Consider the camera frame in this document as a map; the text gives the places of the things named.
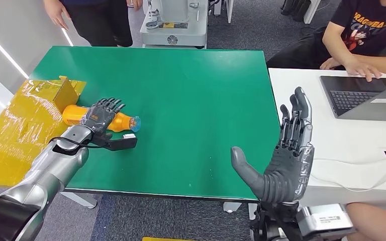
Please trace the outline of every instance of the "robotic thumb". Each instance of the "robotic thumb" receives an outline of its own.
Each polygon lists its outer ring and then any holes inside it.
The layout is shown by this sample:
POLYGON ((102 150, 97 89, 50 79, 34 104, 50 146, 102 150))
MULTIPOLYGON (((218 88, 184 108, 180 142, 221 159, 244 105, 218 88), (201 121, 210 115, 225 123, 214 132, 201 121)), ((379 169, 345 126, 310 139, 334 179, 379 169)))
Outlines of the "robotic thumb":
POLYGON ((245 154, 239 147, 231 148, 231 159, 234 170, 259 199, 264 195, 264 177, 246 162, 245 154))

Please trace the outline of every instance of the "table edge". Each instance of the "table edge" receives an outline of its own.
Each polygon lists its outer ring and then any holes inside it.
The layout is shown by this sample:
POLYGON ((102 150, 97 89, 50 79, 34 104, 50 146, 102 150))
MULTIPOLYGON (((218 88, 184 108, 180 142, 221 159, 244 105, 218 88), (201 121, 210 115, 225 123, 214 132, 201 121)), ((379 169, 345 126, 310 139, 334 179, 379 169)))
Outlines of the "table edge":
POLYGON ((221 201, 221 202, 241 202, 241 203, 259 203, 258 199, 250 198, 223 198, 223 197, 200 197, 189 195, 173 195, 173 194, 155 194, 141 192, 127 192, 115 190, 98 190, 85 188, 66 188, 64 192, 90 193, 90 194, 111 194, 111 195, 126 195, 139 197, 155 197, 155 198, 170 198, 170 199, 188 199, 188 200, 204 200, 204 201, 221 201))

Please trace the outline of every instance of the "person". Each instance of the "person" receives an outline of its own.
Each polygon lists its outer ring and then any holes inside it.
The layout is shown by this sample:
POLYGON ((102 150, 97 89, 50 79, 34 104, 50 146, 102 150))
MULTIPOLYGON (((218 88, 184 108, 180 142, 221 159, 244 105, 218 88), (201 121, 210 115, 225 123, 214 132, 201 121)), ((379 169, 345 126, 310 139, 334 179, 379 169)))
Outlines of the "person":
POLYGON ((268 68, 334 69, 381 77, 386 73, 386 0, 341 0, 326 27, 281 50, 268 68))
MULTIPOLYGON (((72 20, 78 34, 91 46, 132 45, 128 6, 124 0, 43 0, 52 22, 68 30, 62 14, 72 20)), ((134 9, 142 0, 132 0, 134 9)))
POLYGON ((346 209, 358 231, 348 241, 386 241, 386 210, 363 203, 351 203, 346 209))

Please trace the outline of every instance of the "black pants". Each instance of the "black pants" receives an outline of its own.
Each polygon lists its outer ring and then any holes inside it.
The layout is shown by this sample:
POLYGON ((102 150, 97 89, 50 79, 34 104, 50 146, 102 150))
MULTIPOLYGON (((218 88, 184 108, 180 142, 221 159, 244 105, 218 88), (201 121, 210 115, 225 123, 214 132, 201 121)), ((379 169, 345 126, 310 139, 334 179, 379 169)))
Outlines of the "black pants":
POLYGON ((319 69, 331 55, 319 35, 310 34, 289 45, 267 61, 268 68, 319 69))
POLYGON ((65 6, 77 33, 92 46, 132 45, 125 0, 107 0, 96 5, 65 6))

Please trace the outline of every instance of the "laptop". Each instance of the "laptop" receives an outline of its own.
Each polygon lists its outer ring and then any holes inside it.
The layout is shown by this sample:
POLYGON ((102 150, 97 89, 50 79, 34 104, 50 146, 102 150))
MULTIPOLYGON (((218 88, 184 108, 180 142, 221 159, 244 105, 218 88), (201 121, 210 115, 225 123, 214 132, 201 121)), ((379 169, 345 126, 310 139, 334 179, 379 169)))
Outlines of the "laptop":
POLYGON ((320 76, 334 116, 339 119, 386 121, 386 78, 320 76))

